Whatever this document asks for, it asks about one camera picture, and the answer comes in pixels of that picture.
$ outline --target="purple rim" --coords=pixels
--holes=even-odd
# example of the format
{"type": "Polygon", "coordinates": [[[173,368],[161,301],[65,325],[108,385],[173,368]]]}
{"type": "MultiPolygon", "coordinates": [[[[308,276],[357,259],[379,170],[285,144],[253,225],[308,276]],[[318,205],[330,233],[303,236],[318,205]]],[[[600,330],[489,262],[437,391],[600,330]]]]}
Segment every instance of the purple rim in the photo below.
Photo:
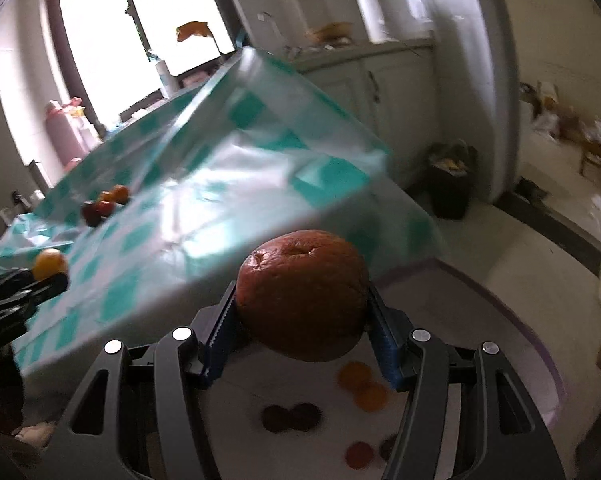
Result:
{"type": "Polygon", "coordinates": [[[408,266],[397,267],[384,274],[378,280],[373,281],[376,283],[376,286],[378,286],[379,289],[383,289],[389,285],[393,285],[396,282],[404,280],[405,278],[413,277],[414,275],[419,274],[424,270],[431,269],[440,269],[444,272],[447,272],[448,274],[451,274],[454,278],[460,280],[465,285],[469,286],[471,290],[473,290],[475,293],[481,296],[484,300],[494,305],[498,312],[500,312],[508,321],[510,321],[521,332],[521,334],[523,334],[527,341],[530,342],[530,344],[534,347],[536,352],[538,352],[538,354],[541,356],[541,359],[548,367],[549,373],[554,379],[557,395],[559,397],[558,409],[555,410],[553,417],[548,423],[548,425],[551,427],[557,420],[558,410],[562,407],[563,402],[567,397],[567,391],[565,389],[565,383],[563,381],[563,378],[561,377],[561,373],[559,372],[559,369],[557,368],[554,359],[552,359],[549,350],[543,344],[541,338],[538,337],[538,334],[536,334],[536,332],[534,332],[534,330],[530,326],[522,322],[522,320],[520,320],[519,317],[517,317],[516,314],[514,314],[514,312],[508,306],[506,306],[506,304],[504,304],[494,294],[488,291],[487,288],[479,285],[477,282],[472,280],[467,274],[464,274],[463,272],[454,269],[454,267],[438,260],[437,258],[429,258],[408,266]]]}

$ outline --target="trash can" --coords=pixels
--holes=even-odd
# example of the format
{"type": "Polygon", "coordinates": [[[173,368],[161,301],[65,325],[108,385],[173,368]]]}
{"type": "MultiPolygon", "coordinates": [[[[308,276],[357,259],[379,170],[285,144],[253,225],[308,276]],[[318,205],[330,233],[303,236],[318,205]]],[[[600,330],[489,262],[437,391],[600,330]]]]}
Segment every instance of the trash can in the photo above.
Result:
{"type": "Polygon", "coordinates": [[[434,144],[429,151],[427,191],[438,218],[465,216],[476,181],[478,153],[464,142],[434,144]]]}

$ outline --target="window frame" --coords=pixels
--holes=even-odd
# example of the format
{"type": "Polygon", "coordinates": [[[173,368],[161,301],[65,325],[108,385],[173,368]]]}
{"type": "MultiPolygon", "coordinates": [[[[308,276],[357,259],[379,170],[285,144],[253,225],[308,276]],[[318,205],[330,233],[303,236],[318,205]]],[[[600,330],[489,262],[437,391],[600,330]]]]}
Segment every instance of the window frame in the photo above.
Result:
{"type": "MultiPolygon", "coordinates": [[[[138,32],[138,36],[140,38],[145,51],[147,52],[151,45],[149,44],[149,40],[142,26],[142,22],[140,17],[138,16],[138,12],[136,11],[135,4],[133,0],[127,0],[129,8],[127,10],[127,14],[129,14],[135,25],[136,31],[138,32]]],[[[227,27],[227,31],[229,33],[229,37],[232,42],[236,43],[236,38],[240,35],[241,30],[243,30],[243,25],[240,20],[238,10],[234,4],[234,0],[215,0],[216,5],[218,6],[218,10],[220,15],[227,27]]],[[[60,67],[60,72],[65,81],[65,85],[67,86],[67,90],[71,96],[81,97],[83,100],[82,105],[85,107],[85,115],[87,119],[96,127],[98,132],[103,135],[105,133],[104,126],[98,120],[98,116],[92,102],[89,99],[89,95],[85,90],[85,85],[83,84],[82,77],[80,76],[80,72],[78,71],[78,67],[76,65],[76,60],[74,59],[74,55],[71,51],[71,46],[69,44],[69,38],[67,35],[67,29],[65,28],[65,22],[62,16],[62,9],[60,8],[60,0],[45,0],[45,4],[47,6],[47,15],[50,26],[50,33],[52,35],[52,43],[54,46],[54,50],[56,52],[56,58],[58,59],[58,65],[60,67]]],[[[183,79],[188,77],[189,75],[199,72],[200,70],[213,73],[218,67],[221,65],[222,56],[216,59],[212,59],[207,61],[199,66],[193,67],[186,72],[179,74],[176,76],[181,87],[183,86],[183,79]]],[[[162,94],[160,89],[152,92],[147,95],[140,101],[133,104],[127,110],[121,110],[120,115],[123,121],[128,120],[131,115],[140,110],[142,108],[146,108],[151,106],[162,99],[162,94]]]]}

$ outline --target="cabinet handle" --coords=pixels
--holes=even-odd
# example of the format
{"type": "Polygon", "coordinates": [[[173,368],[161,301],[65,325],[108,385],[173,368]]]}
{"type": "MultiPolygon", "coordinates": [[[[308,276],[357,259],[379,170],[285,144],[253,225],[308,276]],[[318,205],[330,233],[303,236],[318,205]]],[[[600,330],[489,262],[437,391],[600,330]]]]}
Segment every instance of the cabinet handle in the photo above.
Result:
{"type": "Polygon", "coordinates": [[[374,77],[372,72],[367,71],[367,75],[370,78],[370,81],[372,82],[372,87],[374,90],[374,95],[372,96],[372,99],[374,99],[375,103],[380,103],[381,102],[381,88],[379,87],[379,84],[376,83],[376,78],[374,77]]]}

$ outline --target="window pane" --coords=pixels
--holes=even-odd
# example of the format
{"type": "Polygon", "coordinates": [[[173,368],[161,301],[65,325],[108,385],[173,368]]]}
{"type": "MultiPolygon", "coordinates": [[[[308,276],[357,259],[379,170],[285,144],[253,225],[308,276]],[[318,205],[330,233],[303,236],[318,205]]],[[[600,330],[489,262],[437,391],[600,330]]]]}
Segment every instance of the window pane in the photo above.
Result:
{"type": "Polygon", "coordinates": [[[220,50],[234,46],[215,0],[134,0],[149,44],[161,56],[173,75],[218,57],[212,38],[191,37],[176,42],[176,28],[188,22],[209,22],[220,50]]]}
{"type": "Polygon", "coordinates": [[[160,80],[125,14],[127,0],[60,0],[69,46],[98,118],[112,118],[158,89],[160,80]]]}

